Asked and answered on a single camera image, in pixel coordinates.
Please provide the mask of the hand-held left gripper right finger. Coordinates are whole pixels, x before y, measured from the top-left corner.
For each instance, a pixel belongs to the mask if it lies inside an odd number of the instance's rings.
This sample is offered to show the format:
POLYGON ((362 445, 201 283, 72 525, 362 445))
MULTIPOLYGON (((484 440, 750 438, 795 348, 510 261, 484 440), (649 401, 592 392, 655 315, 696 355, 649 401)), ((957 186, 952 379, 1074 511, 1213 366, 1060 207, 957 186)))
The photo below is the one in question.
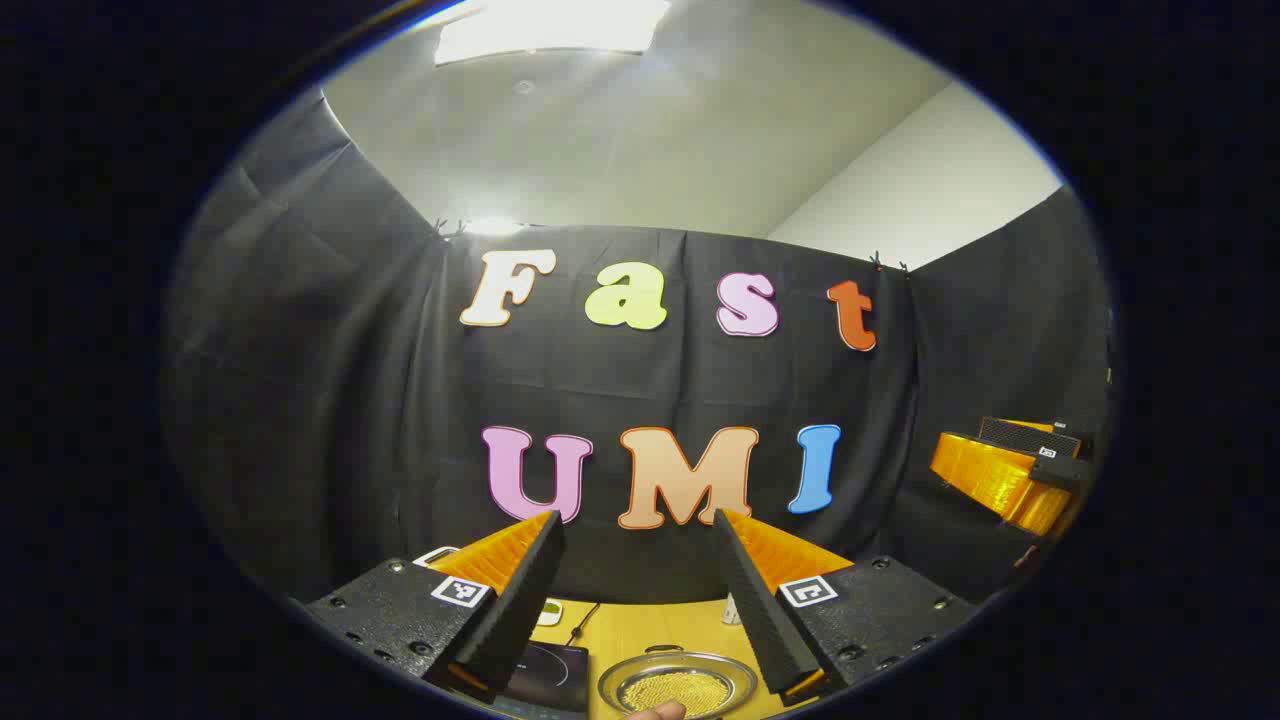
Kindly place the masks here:
POLYGON ((768 692, 783 706, 851 691, 960 632, 977 607, 890 556, 852 562, 716 511, 719 571, 768 692))

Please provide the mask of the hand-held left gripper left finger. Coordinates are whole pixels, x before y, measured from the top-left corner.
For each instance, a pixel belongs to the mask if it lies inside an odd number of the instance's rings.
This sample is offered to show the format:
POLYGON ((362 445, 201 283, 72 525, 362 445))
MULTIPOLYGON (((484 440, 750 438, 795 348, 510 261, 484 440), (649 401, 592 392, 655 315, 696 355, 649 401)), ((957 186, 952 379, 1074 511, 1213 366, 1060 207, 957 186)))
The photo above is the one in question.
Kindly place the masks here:
POLYGON ((564 553, 556 510, 433 562, 388 559, 306 603, 371 662, 490 702, 509 683, 564 553))

